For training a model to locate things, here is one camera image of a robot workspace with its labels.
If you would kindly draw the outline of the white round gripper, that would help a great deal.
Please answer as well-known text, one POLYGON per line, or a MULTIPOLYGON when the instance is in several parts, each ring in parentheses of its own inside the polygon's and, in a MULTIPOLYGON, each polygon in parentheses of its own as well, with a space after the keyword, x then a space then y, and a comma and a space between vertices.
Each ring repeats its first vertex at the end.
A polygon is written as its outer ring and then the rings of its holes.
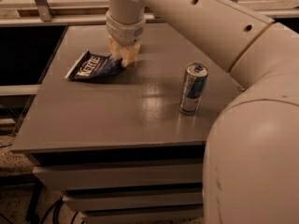
POLYGON ((108 11, 107 17, 107 31, 108 44, 111 56, 114 60, 122 58, 121 65, 126 67, 128 64, 135 61, 140 45, 136 44, 144 34, 145 17, 142 16, 141 20, 133 24, 124 24, 116 21, 108 11))

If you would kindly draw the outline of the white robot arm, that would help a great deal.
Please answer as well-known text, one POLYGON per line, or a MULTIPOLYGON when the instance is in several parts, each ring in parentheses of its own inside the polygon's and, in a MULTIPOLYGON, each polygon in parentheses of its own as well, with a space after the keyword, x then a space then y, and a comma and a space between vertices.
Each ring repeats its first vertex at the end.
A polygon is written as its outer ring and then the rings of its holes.
POLYGON ((298 35, 230 0, 109 0, 120 37, 149 7, 211 61, 205 224, 299 224, 298 35))

